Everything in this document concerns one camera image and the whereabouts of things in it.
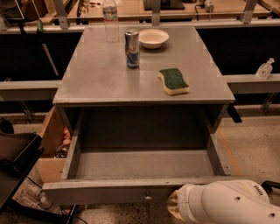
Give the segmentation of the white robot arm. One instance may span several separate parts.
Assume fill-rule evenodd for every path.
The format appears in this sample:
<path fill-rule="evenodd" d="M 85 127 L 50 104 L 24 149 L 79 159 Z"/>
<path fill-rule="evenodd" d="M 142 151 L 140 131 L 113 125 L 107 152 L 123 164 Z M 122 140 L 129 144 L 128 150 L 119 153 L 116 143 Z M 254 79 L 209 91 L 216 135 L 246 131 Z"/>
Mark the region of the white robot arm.
<path fill-rule="evenodd" d="M 270 192 L 249 179 L 186 184 L 169 196 L 167 209 L 187 224 L 280 224 Z"/>

